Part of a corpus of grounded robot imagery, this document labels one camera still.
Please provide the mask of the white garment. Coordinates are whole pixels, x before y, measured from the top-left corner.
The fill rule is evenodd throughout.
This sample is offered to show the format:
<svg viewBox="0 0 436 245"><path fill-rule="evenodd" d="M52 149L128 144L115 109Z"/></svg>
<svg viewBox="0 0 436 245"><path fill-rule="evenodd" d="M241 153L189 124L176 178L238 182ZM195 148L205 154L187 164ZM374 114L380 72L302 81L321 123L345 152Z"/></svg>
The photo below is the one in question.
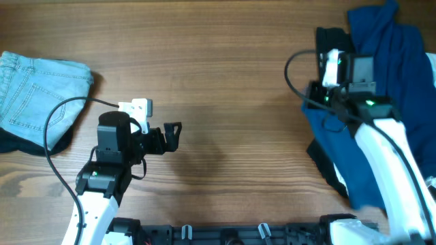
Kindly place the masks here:
<svg viewBox="0 0 436 245"><path fill-rule="evenodd" d="M435 176L435 55L377 55L375 94L393 99L406 128L409 147L423 175ZM329 157L357 205L380 205L370 166L348 130L330 136Z"/></svg>

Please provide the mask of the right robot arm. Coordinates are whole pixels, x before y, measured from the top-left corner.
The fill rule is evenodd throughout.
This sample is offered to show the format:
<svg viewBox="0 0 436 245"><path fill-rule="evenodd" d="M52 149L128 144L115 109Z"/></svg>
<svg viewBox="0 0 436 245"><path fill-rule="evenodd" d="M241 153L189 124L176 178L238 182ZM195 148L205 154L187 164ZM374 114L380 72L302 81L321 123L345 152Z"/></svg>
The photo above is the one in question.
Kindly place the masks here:
<svg viewBox="0 0 436 245"><path fill-rule="evenodd" d="M435 200L390 97L375 94L373 57L332 49L321 55L321 95L306 101L343 122L370 165L390 221L390 234L335 221L330 240L363 244L434 244Z"/></svg>

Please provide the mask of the black garment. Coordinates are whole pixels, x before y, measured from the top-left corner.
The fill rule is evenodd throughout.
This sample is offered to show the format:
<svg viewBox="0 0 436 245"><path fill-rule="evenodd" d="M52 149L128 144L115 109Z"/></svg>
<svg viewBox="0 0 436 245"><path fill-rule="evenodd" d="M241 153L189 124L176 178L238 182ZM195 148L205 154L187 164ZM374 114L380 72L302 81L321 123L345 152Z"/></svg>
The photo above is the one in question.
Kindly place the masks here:
<svg viewBox="0 0 436 245"><path fill-rule="evenodd" d="M322 82L324 76L326 54L332 49L353 52L354 47L350 36L340 28L316 28L315 52L317 57L319 82ZM314 105L304 105L302 110L305 113L314 134L314 139L307 147L307 154L314 161L317 169L322 175L322 178L325 179L327 184L340 194L340 196L347 198L347 187L345 184L340 182L340 173L337 171L333 161L331 161L328 156L328 153L332 150L328 145L327 137L336 133L335 131L327 131L323 128L323 123L328 119L329 113L316 108Z"/></svg>

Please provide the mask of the dark garment under shorts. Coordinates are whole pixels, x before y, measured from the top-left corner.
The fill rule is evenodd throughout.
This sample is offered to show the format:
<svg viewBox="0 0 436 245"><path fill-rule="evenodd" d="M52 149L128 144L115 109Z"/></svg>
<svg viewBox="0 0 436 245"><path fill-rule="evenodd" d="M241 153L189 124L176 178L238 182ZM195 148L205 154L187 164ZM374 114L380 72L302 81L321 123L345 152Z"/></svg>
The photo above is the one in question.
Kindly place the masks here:
<svg viewBox="0 0 436 245"><path fill-rule="evenodd" d="M49 155L58 154L64 151L72 142L74 135L74 127L71 126L57 144L48 151ZM45 151L42 146L39 146L29 140L22 139L14 134L11 134L4 129L1 129L1 153L9 153L21 151L27 154L43 157Z"/></svg>

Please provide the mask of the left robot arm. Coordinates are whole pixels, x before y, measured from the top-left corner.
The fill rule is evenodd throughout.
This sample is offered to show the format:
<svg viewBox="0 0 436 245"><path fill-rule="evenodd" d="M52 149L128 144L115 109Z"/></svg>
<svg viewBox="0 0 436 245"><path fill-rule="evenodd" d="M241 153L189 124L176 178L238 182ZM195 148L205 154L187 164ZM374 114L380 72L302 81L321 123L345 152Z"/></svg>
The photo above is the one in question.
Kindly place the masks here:
<svg viewBox="0 0 436 245"><path fill-rule="evenodd" d="M182 124L166 123L147 134L131 132L136 120L125 112L99 117L97 146L76 177L79 207L73 209L63 244L150 244L140 221L119 218L117 212L130 182L133 165L146 165L148 154L178 148Z"/></svg>

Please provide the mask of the blue t-shirt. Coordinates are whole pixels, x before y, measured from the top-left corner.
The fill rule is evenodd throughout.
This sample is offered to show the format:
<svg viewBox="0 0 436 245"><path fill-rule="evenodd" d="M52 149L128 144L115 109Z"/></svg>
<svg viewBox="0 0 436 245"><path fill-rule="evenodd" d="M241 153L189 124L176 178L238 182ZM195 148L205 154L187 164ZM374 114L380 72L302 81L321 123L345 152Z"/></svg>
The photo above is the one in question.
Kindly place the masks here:
<svg viewBox="0 0 436 245"><path fill-rule="evenodd" d="M374 58L377 95L394 101L406 128L407 140L423 178L435 176L435 85L433 68L418 28L398 24L399 5L360 7L348 12L350 32L316 30L317 53L332 49ZM371 167L343 123L325 110L302 106L313 130L317 150L309 150L329 185L349 198L353 209L383 208L384 202Z"/></svg>

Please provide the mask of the folded light denim shorts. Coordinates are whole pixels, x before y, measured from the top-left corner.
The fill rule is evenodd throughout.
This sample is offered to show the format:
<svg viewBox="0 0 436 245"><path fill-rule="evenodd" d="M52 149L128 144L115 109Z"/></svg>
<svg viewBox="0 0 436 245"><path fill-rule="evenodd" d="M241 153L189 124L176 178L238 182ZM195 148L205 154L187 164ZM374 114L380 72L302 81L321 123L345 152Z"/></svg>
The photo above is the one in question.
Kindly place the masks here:
<svg viewBox="0 0 436 245"><path fill-rule="evenodd" d="M91 69L74 61L28 58L5 51L1 55L1 128L37 146L44 145L44 125L50 118L47 147L52 149L73 125L93 84Z"/></svg>

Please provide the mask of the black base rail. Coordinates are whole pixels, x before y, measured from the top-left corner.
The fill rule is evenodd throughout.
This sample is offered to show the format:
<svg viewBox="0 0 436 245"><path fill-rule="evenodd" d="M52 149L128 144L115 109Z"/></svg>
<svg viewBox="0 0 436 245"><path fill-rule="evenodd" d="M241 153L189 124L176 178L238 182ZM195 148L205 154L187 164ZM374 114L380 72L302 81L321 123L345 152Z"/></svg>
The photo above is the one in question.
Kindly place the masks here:
<svg viewBox="0 0 436 245"><path fill-rule="evenodd" d="M183 225L141 225L139 220L115 218L103 244L137 245L232 245L232 244L331 244L327 224L236 225L194 227Z"/></svg>

